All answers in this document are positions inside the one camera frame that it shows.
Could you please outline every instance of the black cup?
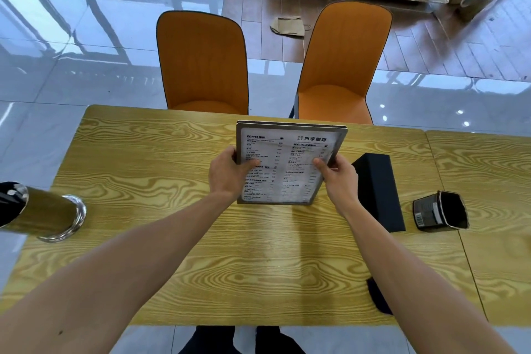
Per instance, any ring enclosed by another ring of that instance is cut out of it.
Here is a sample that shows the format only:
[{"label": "black cup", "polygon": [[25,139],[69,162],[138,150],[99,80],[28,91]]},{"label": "black cup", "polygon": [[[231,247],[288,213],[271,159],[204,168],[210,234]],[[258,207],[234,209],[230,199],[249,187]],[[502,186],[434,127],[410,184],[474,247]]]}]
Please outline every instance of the black cup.
[{"label": "black cup", "polygon": [[415,224],[421,231],[467,229],[468,215],[457,193],[439,190],[413,202]]}]

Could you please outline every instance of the orange chair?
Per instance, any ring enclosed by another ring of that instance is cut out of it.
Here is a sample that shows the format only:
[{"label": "orange chair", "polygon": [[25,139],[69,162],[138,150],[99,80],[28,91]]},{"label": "orange chair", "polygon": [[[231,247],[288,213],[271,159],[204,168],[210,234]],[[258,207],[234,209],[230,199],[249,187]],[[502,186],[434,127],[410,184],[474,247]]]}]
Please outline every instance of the orange chair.
[{"label": "orange chair", "polygon": [[157,22],[157,45],[168,109],[248,114],[245,41],[234,21],[166,11]]},{"label": "orange chair", "polygon": [[326,6],[304,58],[295,117],[372,124],[365,96],[390,28],[391,13],[383,7],[360,2]]}]

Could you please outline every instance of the hand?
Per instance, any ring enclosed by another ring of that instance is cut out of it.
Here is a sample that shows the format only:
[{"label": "hand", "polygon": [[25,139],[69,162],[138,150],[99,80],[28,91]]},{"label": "hand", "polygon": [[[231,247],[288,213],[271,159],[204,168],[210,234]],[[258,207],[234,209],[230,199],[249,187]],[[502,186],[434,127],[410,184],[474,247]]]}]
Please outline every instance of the hand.
[{"label": "hand", "polygon": [[245,176],[249,170],[260,165],[260,160],[249,160],[236,165],[233,155],[236,149],[229,146],[219,156],[212,160],[208,170],[210,193],[226,197],[228,203],[233,203],[242,194]]},{"label": "hand", "polygon": [[335,209],[345,217],[348,210],[360,205],[358,200],[358,174],[356,169],[341,154],[335,156],[335,165],[329,168],[320,158],[314,158],[313,164],[324,177],[327,193]]}]

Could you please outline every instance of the wooden table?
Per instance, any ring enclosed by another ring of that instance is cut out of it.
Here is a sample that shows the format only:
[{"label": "wooden table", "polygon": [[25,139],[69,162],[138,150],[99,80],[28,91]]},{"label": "wooden table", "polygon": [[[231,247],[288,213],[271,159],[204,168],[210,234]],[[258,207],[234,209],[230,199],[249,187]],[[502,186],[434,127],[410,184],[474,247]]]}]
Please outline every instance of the wooden table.
[{"label": "wooden table", "polygon": [[468,210],[460,235],[488,320],[531,326],[531,138],[427,136],[444,189]]},{"label": "wooden table", "polygon": [[[88,216],[70,239],[29,238],[4,292],[10,307],[61,266],[107,239],[208,192],[210,161],[236,142],[228,114],[91,106],[52,191],[79,195]],[[457,231],[427,234],[412,201],[442,188],[421,130],[350,124],[341,153],[391,156],[406,232],[394,233],[481,307]],[[312,206],[237,205],[223,213],[134,324],[391,324],[365,284],[369,272],[324,186]]]}]

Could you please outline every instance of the metal ring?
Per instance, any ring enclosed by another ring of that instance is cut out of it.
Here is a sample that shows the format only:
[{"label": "metal ring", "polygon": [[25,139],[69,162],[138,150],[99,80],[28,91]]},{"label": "metal ring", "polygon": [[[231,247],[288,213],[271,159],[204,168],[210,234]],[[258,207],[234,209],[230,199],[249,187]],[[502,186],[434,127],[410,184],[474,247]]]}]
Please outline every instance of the metal ring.
[{"label": "metal ring", "polygon": [[83,201],[74,195],[63,195],[65,199],[70,200],[72,203],[76,205],[77,213],[76,213],[76,219],[68,228],[68,230],[58,234],[58,235],[52,235],[50,237],[37,237],[43,242],[48,243],[55,243],[65,240],[68,237],[71,237],[74,235],[74,233],[81,228],[83,225],[83,222],[85,221],[85,217],[87,216],[87,207],[85,206],[85,203]]}]

